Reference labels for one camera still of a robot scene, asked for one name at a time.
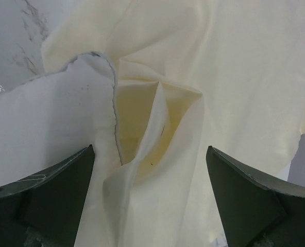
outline white marble wall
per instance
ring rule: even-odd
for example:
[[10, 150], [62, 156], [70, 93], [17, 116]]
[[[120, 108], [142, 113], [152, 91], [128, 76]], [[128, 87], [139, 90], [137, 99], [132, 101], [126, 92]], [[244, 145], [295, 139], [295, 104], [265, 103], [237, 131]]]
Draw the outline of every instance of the white marble wall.
[[11, 90], [44, 72], [40, 46], [76, 0], [0, 1], [0, 85]]

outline wrinkled fabric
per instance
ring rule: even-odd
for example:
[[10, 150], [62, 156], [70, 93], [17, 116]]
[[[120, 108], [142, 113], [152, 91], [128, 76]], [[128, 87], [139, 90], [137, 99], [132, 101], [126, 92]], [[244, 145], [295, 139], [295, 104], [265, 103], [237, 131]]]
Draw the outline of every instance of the wrinkled fabric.
[[123, 166], [105, 170], [109, 162], [99, 150], [106, 143], [95, 140], [97, 158], [105, 162], [94, 165], [96, 176], [91, 178], [75, 246], [176, 244], [195, 168], [203, 106], [200, 92], [167, 83], [128, 81], [118, 87]]
[[113, 157], [108, 163], [120, 165], [115, 140], [115, 82], [108, 60], [85, 54], [72, 59], [59, 73], [33, 78], [1, 94], [0, 186], [89, 146], [97, 138], [95, 132], [105, 136], [101, 142], [106, 146], [114, 147], [104, 154]]
[[[141, 197], [128, 199], [129, 205], [136, 199], [137, 206], [130, 207], [126, 220], [112, 220], [118, 228], [106, 246], [208, 246], [221, 229], [205, 164], [208, 145], [273, 175], [293, 158], [305, 113], [305, 0], [83, 0], [44, 42], [45, 69], [58, 70], [70, 57], [91, 50], [104, 52], [115, 64], [119, 90], [128, 82], [146, 87], [157, 81], [191, 86], [205, 99], [197, 161], [180, 145], [168, 162], [174, 171], [195, 168], [189, 196], [178, 201], [181, 193], [170, 189], [167, 197], [155, 199], [167, 182], [138, 187]], [[126, 135], [122, 124], [120, 136]], [[187, 128], [198, 128], [195, 124], [189, 121]], [[121, 146], [136, 153], [131, 145], [136, 147]], [[177, 159], [183, 154], [188, 156]], [[159, 176], [174, 179], [166, 172]], [[108, 183], [116, 181], [111, 176]], [[146, 211], [148, 203], [139, 202], [149, 199]], [[160, 205], [177, 213], [185, 208], [183, 217], [164, 215]], [[93, 233], [89, 238], [98, 243]]]

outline marble surface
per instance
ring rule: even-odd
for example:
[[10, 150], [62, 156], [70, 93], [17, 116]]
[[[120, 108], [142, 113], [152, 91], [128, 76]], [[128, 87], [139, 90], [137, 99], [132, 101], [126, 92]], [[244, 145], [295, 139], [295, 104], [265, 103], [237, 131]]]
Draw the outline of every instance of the marble surface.
[[0, 85], [8, 91], [43, 73], [40, 47], [76, 0], [0, 1]]

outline white cloth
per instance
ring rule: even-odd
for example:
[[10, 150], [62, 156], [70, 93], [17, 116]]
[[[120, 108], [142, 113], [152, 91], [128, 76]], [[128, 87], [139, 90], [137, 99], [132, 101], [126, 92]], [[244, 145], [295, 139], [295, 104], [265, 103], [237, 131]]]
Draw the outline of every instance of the white cloth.
[[[59, 73], [33, 78], [1, 94], [0, 186], [89, 146], [95, 132], [112, 136], [104, 142], [114, 144], [114, 87], [109, 62], [86, 54]], [[120, 163], [119, 155], [115, 157]]]
[[118, 87], [124, 164], [110, 167], [110, 156], [100, 151], [110, 147], [95, 138], [94, 150], [103, 162], [94, 165], [75, 246], [176, 245], [203, 104], [201, 93], [167, 83], [131, 81]]

